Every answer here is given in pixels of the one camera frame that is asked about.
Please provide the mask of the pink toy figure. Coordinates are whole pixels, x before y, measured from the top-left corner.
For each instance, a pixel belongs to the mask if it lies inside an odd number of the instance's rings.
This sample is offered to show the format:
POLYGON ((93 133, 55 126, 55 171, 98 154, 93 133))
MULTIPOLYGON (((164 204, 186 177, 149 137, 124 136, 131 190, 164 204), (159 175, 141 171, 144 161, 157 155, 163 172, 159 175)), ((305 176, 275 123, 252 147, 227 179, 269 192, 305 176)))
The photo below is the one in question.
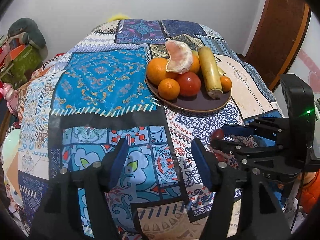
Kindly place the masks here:
POLYGON ((14 90, 14 87, 10 83, 3 83, 3 87, 1 88, 1 94, 3 95, 4 100, 7 102, 7 107, 9 112, 17 116, 18 115, 18 91, 14 90))

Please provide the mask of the grey green plush toy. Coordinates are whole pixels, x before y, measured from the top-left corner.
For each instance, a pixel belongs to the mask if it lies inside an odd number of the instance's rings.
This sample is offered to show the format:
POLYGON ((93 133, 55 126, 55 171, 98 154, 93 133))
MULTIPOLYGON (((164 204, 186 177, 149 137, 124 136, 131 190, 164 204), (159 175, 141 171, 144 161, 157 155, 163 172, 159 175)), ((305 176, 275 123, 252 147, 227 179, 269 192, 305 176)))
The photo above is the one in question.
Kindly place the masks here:
POLYGON ((8 30, 8 37, 12 38, 22 34, 22 41, 30 43, 37 49, 43 49, 46 41, 36 22, 31 18, 20 18, 15 21, 8 30))

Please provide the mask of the blue patchwork bedspread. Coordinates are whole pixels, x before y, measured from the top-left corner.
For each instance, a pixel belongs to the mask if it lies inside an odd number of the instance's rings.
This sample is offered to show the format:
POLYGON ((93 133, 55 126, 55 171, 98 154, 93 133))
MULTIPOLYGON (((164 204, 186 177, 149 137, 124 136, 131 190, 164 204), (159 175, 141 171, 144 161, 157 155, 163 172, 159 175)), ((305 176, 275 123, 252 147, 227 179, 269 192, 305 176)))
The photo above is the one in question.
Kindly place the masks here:
POLYGON ((49 180, 59 169, 81 171, 120 139, 129 152, 115 188, 105 195, 126 239, 197 239, 214 195, 202 184, 191 141, 205 145, 224 124, 243 125, 282 112, 256 69, 222 36, 188 21, 117 20, 96 27, 21 93, 17 175, 22 227, 30 232, 49 180), (165 42, 208 46, 232 79, 231 99, 212 113, 188 113, 161 102, 145 79, 148 63, 165 58, 165 42))

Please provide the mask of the dark purple plate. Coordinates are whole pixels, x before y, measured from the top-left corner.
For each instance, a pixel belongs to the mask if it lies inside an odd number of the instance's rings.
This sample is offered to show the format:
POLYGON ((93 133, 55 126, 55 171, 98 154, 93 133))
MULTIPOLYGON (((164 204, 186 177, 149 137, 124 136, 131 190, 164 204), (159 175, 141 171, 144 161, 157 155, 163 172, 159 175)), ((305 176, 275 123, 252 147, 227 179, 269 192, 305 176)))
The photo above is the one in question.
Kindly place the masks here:
POLYGON ((191 97, 183 97, 179 95, 174 100, 166 100, 162 98, 158 93, 157 86, 151 83, 147 77, 145 78, 145 83, 155 97, 176 109, 193 113, 212 113, 225 107, 231 99, 231 91, 223 93, 219 99, 213 99, 206 91, 203 76, 200 75, 199 78, 201 80, 201 89, 197 95, 191 97))

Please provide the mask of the brown wooden door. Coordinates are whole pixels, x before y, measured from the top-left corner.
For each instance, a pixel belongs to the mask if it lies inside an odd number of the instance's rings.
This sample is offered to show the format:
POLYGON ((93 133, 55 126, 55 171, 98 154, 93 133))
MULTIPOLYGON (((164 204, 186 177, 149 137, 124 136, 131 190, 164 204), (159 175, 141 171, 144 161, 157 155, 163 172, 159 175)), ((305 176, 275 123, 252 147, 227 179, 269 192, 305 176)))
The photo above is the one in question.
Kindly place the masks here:
POLYGON ((311 17, 305 0, 265 0, 245 60, 274 91, 302 46, 311 17))

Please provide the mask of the large orange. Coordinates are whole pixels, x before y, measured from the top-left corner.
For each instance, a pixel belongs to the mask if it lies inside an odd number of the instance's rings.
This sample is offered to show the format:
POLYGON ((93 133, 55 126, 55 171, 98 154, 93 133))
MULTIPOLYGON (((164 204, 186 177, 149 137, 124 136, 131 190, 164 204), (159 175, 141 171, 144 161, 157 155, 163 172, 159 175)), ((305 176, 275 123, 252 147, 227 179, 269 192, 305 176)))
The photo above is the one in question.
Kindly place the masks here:
POLYGON ((190 72, 198 74, 200 71, 200 61, 197 55, 193 54, 193 62, 189 69, 190 72))
POLYGON ((167 72, 168 60, 165 58, 152 59, 146 68, 146 77, 154 85, 159 85, 160 82, 166 78, 175 79, 178 74, 173 72, 167 72))

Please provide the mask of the small mandarin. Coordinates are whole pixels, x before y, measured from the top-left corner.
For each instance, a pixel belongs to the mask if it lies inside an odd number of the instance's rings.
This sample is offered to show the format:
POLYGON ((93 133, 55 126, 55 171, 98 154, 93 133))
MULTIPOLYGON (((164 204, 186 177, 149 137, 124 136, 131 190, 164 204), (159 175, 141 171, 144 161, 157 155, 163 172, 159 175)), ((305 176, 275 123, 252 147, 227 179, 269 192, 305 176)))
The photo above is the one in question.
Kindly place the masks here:
POLYGON ((222 90, 224 93, 227 93, 231 90, 232 88, 232 81, 230 78, 226 77, 226 76, 221 76, 220 77, 220 82, 221 82, 221 86, 222 86, 222 90))
POLYGON ((174 79, 163 79, 158 85, 158 93, 165 100, 175 100, 180 94, 180 85, 174 79))

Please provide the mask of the red tomato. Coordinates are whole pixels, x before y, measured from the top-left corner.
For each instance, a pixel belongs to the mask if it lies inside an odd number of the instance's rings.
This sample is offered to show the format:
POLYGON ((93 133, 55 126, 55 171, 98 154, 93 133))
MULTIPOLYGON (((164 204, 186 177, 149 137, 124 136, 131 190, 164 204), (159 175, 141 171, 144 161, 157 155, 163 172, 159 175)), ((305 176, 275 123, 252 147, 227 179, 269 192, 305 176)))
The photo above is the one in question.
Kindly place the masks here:
POLYGON ((187 72, 179 75, 176 81, 180 85, 180 95, 185 97, 195 96, 201 89, 201 80, 197 74, 187 72))

